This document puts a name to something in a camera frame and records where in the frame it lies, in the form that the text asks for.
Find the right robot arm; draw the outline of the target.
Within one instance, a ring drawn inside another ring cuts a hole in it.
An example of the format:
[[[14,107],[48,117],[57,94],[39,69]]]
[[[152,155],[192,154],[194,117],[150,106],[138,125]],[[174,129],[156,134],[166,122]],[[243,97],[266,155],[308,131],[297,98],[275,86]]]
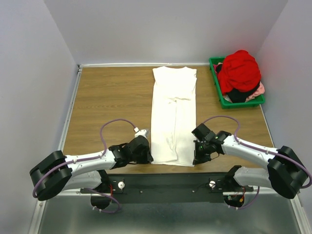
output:
[[[245,186],[266,187],[284,198],[293,199],[308,179],[305,166],[290,147],[277,149],[260,146],[225,131],[216,134],[203,123],[192,134],[196,138],[194,165],[210,161],[211,154],[217,153],[237,156],[259,166],[233,166],[215,183],[225,191],[235,191]]]

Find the white t shirt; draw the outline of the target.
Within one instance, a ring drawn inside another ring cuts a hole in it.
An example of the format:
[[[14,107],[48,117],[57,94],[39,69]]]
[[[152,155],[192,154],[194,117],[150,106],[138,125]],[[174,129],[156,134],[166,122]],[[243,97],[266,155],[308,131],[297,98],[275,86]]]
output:
[[[153,164],[192,167],[196,127],[197,70],[158,67],[153,69],[151,115]]]

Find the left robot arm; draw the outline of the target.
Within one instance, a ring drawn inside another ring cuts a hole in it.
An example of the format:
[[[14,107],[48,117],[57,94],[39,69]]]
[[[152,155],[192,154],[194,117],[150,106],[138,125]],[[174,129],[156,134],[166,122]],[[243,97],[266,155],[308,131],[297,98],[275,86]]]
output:
[[[98,193],[108,187],[101,171],[125,167],[128,164],[150,164],[154,159],[149,141],[137,136],[129,143],[113,145],[103,151],[79,156],[52,152],[30,170],[34,188],[32,196],[39,201],[49,200],[60,192],[76,188],[90,188]]]

